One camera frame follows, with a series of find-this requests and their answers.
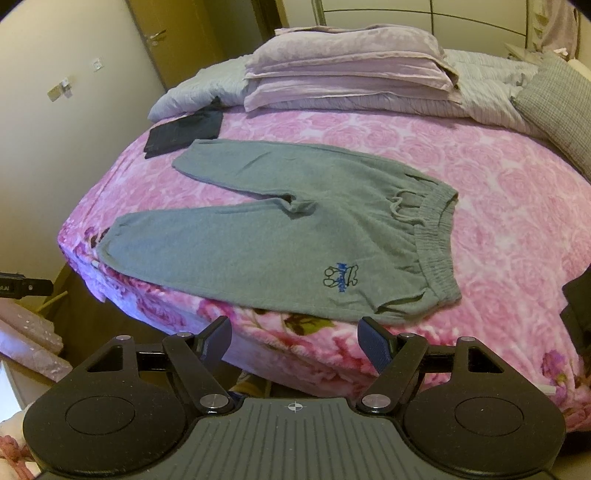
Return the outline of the grey sweatpants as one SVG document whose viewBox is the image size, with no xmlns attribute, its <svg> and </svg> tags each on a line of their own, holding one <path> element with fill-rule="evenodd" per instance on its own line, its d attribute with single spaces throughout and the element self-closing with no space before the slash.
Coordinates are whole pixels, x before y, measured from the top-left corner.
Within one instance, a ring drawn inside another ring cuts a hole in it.
<svg viewBox="0 0 591 480">
<path fill-rule="evenodd" d="M 174 169 L 238 205 L 119 217 L 100 261 L 138 280 L 252 309 L 414 321 L 461 297 L 457 191 L 395 160 L 327 145 L 194 142 Z"/>
</svg>

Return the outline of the dark clothes pile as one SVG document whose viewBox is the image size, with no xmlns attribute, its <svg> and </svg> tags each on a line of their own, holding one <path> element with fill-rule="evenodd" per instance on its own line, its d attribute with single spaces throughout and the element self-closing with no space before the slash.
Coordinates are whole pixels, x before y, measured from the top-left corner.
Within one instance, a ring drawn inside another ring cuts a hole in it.
<svg viewBox="0 0 591 480">
<path fill-rule="evenodd" d="M 576 351 L 590 357 L 591 336 L 591 267 L 562 287 L 567 300 L 560 317 Z"/>
</svg>

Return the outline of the pink floral fleece blanket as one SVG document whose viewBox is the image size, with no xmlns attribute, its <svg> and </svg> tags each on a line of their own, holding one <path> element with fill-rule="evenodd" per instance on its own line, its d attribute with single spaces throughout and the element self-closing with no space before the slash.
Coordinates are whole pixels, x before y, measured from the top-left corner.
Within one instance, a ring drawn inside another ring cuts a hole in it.
<svg viewBox="0 0 591 480">
<path fill-rule="evenodd" d="M 452 253 L 462 299 L 415 326 L 433 344 L 471 335 L 495 351 L 563 412 L 567 428 L 590 426 L 590 363 L 561 320 L 562 287 L 590 263 L 590 186 L 553 149 L 511 130 L 470 120 L 386 112 L 225 113 L 221 136 L 322 143 L 405 162 L 459 193 Z M 81 199 L 57 242 L 99 300 L 167 333 L 198 331 L 217 316 L 233 327 L 228 363 L 318 396 L 359 394 L 375 370 L 356 327 L 233 307 L 116 274 L 95 246 L 126 213 L 234 204 L 223 192 L 177 174 L 172 156 L 146 159 L 131 143 Z"/>
</svg>

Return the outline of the folded dark blue jeans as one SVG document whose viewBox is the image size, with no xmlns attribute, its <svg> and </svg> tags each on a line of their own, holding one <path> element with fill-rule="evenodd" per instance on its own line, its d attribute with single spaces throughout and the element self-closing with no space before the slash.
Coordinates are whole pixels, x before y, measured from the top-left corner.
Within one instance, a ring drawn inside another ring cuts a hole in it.
<svg viewBox="0 0 591 480">
<path fill-rule="evenodd" d="M 195 140 L 216 139 L 222 120 L 221 99 L 215 97 L 197 112 L 152 128 L 143 149 L 145 158 L 188 148 Z"/>
</svg>

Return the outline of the grey checked cushion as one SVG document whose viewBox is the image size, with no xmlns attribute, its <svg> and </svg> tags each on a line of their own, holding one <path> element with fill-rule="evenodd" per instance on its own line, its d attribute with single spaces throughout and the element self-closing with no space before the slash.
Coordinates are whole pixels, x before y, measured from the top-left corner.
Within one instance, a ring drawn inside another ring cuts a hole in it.
<svg viewBox="0 0 591 480">
<path fill-rule="evenodd" d="M 553 52 L 512 98 L 512 104 L 541 130 L 590 181 L 590 80 Z"/>
</svg>

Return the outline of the wooden door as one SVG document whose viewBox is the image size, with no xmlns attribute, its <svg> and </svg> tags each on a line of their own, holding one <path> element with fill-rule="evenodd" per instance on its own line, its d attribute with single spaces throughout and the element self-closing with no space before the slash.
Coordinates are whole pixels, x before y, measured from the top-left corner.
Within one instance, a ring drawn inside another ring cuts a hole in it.
<svg viewBox="0 0 591 480">
<path fill-rule="evenodd" d="M 281 26 L 274 1 L 131 0 L 127 6 L 167 89 L 201 68 L 249 54 Z"/>
</svg>

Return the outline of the folded lilac bed sheets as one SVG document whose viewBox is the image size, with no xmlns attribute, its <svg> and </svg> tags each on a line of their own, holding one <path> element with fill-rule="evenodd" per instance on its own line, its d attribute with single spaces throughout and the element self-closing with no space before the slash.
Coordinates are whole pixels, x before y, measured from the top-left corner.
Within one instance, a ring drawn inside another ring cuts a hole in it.
<svg viewBox="0 0 591 480">
<path fill-rule="evenodd" d="M 280 28 L 245 63 L 253 111 L 308 99 L 391 94 L 461 103 L 459 74 L 431 33 L 405 25 Z"/>
</svg>

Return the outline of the white wardrobe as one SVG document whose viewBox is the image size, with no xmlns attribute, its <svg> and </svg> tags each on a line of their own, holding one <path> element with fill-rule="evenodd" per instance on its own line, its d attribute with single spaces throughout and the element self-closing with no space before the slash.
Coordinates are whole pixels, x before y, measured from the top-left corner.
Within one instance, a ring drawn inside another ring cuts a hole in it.
<svg viewBox="0 0 591 480">
<path fill-rule="evenodd" d="M 533 46 L 535 1 L 518 0 L 293 0 L 284 1 L 291 27 L 361 28 L 400 24 L 423 29 L 446 49 L 505 57 L 508 46 Z"/>
</svg>

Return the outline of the hanging lilac garment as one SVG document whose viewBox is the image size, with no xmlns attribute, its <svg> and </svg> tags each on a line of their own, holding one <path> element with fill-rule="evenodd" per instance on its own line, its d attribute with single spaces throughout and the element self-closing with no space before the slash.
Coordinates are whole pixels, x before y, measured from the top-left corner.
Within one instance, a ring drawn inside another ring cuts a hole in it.
<svg viewBox="0 0 591 480">
<path fill-rule="evenodd" d="M 537 52 L 552 51 L 570 60 L 576 54 L 579 14 L 566 0 L 531 2 L 532 46 Z"/>
</svg>

